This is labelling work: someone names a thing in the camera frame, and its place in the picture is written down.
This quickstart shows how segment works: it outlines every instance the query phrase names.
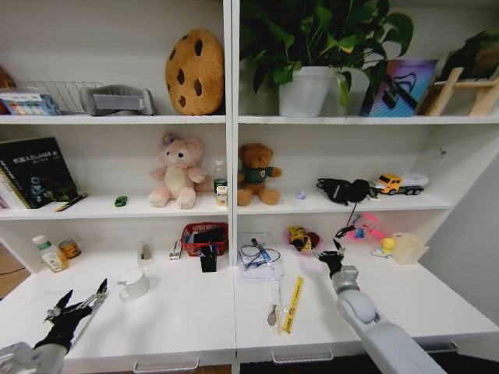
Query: white mug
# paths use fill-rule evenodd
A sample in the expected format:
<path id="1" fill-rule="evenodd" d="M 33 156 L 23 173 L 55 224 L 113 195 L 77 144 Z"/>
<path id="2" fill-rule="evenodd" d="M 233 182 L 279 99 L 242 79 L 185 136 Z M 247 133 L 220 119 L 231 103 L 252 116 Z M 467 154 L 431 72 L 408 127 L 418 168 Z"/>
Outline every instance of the white mug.
<path id="1" fill-rule="evenodd" d="M 135 269 L 125 274 L 118 284 L 125 286 L 119 293 L 122 300 L 139 298 L 149 289 L 149 278 L 142 269 Z"/>

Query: yellow toy truck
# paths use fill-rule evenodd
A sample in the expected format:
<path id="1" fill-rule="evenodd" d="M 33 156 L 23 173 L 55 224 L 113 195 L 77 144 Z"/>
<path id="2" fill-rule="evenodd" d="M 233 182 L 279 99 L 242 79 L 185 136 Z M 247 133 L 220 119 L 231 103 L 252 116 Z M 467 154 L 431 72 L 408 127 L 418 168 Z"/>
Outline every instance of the yellow toy truck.
<path id="1" fill-rule="evenodd" d="M 394 195 L 396 193 L 419 195 L 429 181 L 427 176 L 418 173 L 402 176 L 383 174 L 374 182 L 374 188 L 386 195 Z"/>

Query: pink toy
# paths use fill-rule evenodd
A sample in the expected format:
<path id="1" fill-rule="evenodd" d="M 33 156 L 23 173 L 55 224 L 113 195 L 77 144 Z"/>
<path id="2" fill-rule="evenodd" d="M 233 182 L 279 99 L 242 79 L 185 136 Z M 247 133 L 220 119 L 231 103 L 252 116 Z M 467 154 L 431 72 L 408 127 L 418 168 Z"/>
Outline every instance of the pink toy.
<path id="1" fill-rule="evenodd" d="M 380 220 L 371 213 L 358 214 L 352 224 L 356 229 L 350 231 L 348 236 L 355 240 L 364 239 L 367 234 L 372 235 L 378 241 L 389 236 L 380 228 Z"/>
<path id="2" fill-rule="evenodd" d="M 196 191 L 211 191 L 207 173 L 196 167 L 201 156 L 203 146 L 199 139 L 181 140 L 165 132 L 159 152 L 164 166 L 150 173 L 161 184 L 150 193 L 150 204 L 161 207 L 170 199 L 176 199 L 181 209 L 190 209 L 196 203 Z"/>

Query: wire basket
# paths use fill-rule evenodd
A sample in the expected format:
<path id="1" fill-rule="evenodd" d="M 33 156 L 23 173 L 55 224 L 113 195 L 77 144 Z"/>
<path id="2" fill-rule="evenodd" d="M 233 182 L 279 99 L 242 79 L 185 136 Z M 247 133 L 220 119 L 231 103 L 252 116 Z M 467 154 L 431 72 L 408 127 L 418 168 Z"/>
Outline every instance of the wire basket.
<path id="1" fill-rule="evenodd" d="M 217 256 L 223 255 L 228 245 L 228 225 L 220 222 L 202 222 L 199 224 L 188 224 L 184 228 L 182 237 L 180 239 L 180 245 L 182 246 L 182 249 L 185 249 L 189 253 L 189 256 L 199 256 L 201 249 L 203 247 L 206 247 L 210 243 L 185 243 L 186 236 L 192 236 L 194 231 L 197 233 L 203 233 L 215 228 L 224 229 L 225 240 L 222 242 L 212 242 L 211 245 L 217 249 Z"/>
<path id="2" fill-rule="evenodd" d="M 48 94 L 54 99 L 61 113 L 76 115 L 85 113 L 80 103 L 79 90 L 84 87 L 97 88 L 100 82 L 43 81 L 43 80 L 7 80 L 0 86 L 1 90 L 32 89 L 40 94 Z"/>

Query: plastic bottle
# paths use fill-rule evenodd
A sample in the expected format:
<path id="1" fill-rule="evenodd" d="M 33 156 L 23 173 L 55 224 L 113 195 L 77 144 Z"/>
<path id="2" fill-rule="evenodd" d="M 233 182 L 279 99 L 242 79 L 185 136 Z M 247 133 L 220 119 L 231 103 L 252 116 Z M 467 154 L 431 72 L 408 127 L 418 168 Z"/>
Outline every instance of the plastic bottle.
<path id="1" fill-rule="evenodd" d="M 45 235 L 35 236 L 31 241 L 40 249 L 41 258 L 54 273 L 69 267 L 69 261 L 64 252 L 57 245 L 50 243 Z"/>
<path id="2" fill-rule="evenodd" d="M 215 170 L 213 173 L 213 190 L 215 192 L 217 203 L 220 206 L 227 206 L 227 177 L 223 168 L 224 161 L 217 159 L 215 161 Z"/>

